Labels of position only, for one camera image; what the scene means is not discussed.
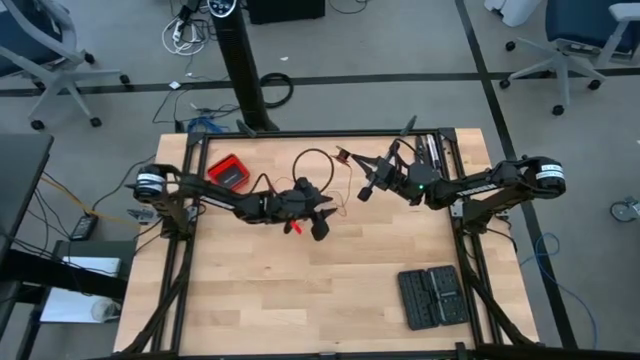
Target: chair leg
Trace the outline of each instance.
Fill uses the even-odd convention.
[[[73,99],[78,103],[78,105],[80,105],[82,111],[89,117],[89,119],[92,119],[93,114],[91,114],[91,110],[89,110],[89,107],[84,102],[84,99],[82,98],[82,96],[80,96],[80,93],[76,89],[76,84],[74,82],[70,82],[67,83],[65,87],[69,91],[71,96],[73,96]]]
[[[558,76],[558,86],[560,89],[560,97],[562,105],[569,107],[571,104],[571,95],[569,94],[569,66],[566,59],[559,59],[556,64],[556,75]]]
[[[44,105],[47,101],[49,101],[50,98],[58,95],[58,92],[60,91],[60,89],[62,89],[62,86],[60,86],[60,84],[58,83],[50,84],[47,87],[47,89],[44,91],[44,93],[40,95],[40,98],[38,98],[38,101],[31,109],[31,112],[29,112],[29,115],[27,115],[27,118],[31,121],[36,120],[35,115],[38,112],[38,110],[40,110],[42,105]]]
[[[525,77],[527,75],[531,75],[540,71],[545,71],[545,70],[549,70],[553,68],[553,63],[554,63],[554,58],[551,59],[547,59],[541,63],[535,64],[533,66],[530,66],[524,70],[520,70],[518,72],[515,72],[511,75],[509,75],[509,80],[514,80],[514,79],[518,79],[521,77]]]
[[[607,77],[600,74],[598,71],[594,69],[589,69],[588,67],[580,64],[579,62],[571,58],[569,58],[569,70],[575,71],[578,74],[584,75],[591,79],[600,80],[602,82],[607,80]]]
[[[94,70],[94,71],[74,71],[67,74],[73,81],[97,79],[107,76],[122,75],[120,70]]]

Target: blue cable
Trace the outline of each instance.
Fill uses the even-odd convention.
[[[539,252],[539,248],[540,248],[540,243],[542,241],[544,241],[544,239],[546,237],[550,237],[553,240],[556,241],[557,244],[557,248],[555,251],[551,252],[551,253],[547,253],[547,254],[541,254]],[[547,273],[547,271],[544,269],[544,267],[542,267],[542,264],[540,263],[540,257],[542,256],[554,256],[560,253],[560,240],[558,239],[558,237],[556,237],[554,234],[552,233],[545,233],[542,236],[540,236],[538,238],[538,240],[536,240],[535,242],[535,249],[534,249],[534,255],[526,258],[524,261],[522,261],[520,263],[520,266],[526,264],[527,262],[529,262],[532,259],[536,259],[536,262],[538,263],[538,267],[540,268],[540,271],[542,272],[542,274],[544,274],[544,276],[546,276],[549,280],[551,280],[554,284],[556,284],[560,289],[562,289],[564,292],[566,292],[567,294],[571,295],[574,299],[578,300],[578,302],[584,307],[584,309],[587,311],[587,314],[589,315],[589,319],[591,320],[591,327],[593,328],[593,349],[597,349],[598,348],[598,325],[596,324],[596,319],[593,316],[593,314],[591,313],[591,309],[589,309],[589,306],[587,306],[587,304],[578,296],[576,295],[574,292],[572,292],[571,290],[567,289],[566,287],[564,287],[563,285],[559,284],[553,277],[551,277],[551,275],[549,275],[549,273]]]

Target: small electronic device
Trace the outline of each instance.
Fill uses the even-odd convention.
[[[237,0],[207,0],[211,15],[219,18],[229,16],[236,8]]]
[[[234,154],[210,167],[207,174],[214,184],[234,191],[249,181],[249,170]]]
[[[93,230],[96,228],[96,224],[98,223],[98,217],[92,214],[87,214],[82,216],[76,227],[73,228],[73,231],[69,235],[70,241],[85,241],[89,240]]]

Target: white label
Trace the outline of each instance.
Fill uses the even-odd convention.
[[[559,177],[564,179],[564,174],[560,171],[543,171],[536,174],[536,180],[548,178],[548,177]]]
[[[458,193],[458,195],[460,195],[460,196],[467,196],[467,195],[478,194],[478,193],[481,193],[481,192],[485,192],[485,191],[489,191],[489,190],[496,189],[497,187],[498,187],[498,186],[497,186],[497,185],[494,185],[494,184],[491,184],[491,185],[485,185],[485,186],[480,186],[480,187],[477,187],[477,188],[475,188],[475,189],[469,189],[469,190],[465,190],[465,191],[460,191],[460,192]]]
[[[208,203],[211,203],[211,205],[215,205],[217,207],[223,208],[223,209],[227,209],[227,210],[233,210],[236,207],[227,203],[223,203],[222,201],[218,201],[216,199],[212,199],[208,196],[203,196],[203,199],[206,199]]]
[[[564,170],[562,169],[562,166],[558,166],[558,165],[542,165],[541,168],[542,168],[542,171],[560,171],[561,173],[564,172]]]
[[[162,191],[164,187],[164,178],[154,174],[139,174],[136,181],[139,187]]]

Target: desk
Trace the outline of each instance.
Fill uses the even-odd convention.
[[[0,231],[15,236],[31,195],[49,158],[53,137],[45,134],[0,135]],[[11,241],[0,235],[0,266]],[[0,282],[0,301],[18,294],[20,282]],[[0,303],[0,338],[7,326],[15,301]]]
[[[456,133],[466,172],[489,167],[481,131],[458,129]],[[392,139],[214,139],[209,142],[206,163],[212,165],[234,153],[253,179],[265,172],[282,190],[290,182],[281,177],[291,177],[293,160],[304,149],[336,153],[339,145],[377,156],[386,152]],[[186,135],[162,136],[156,161],[181,168],[186,141]],[[402,156],[411,159],[409,152]],[[196,162],[191,164],[194,173]],[[327,160],[309,153],[297,172],[320,187],[328,176]],[[443,350],[453,349],[455,342],[472,348],[469,324],[410,331],[396,284],[399,271],[457,264],[448,211],[409,207],[398,196],[382,191],[362,203],[355,196],[364,184],[355,164],[349,181],[349,169],[336,163],[327,195],[338,198],[337,191],[346,197],[350,190],[348,214],[329,218],[331,232],[322,242],[313,241],[308,231],[283,235],[281,226],[247,225],[228,212],[208,207],[196,230],[180,354]],[[497,221],[489,227],[508,231]],[[157,234],[150,231],[139,245]],[[536,340],[511,243],[492,233],[481,238],[495,299],[520,330]],[[134,259],[115,351],[131,343],[154,311],[167,248],[167,240],[156,240]],[[180,262],[176,262],[177,271]],[[476,302],[488,334],[484,307],[477,297]],[[172,311],[167,315],[162,349],[169,348],[173,316]]]

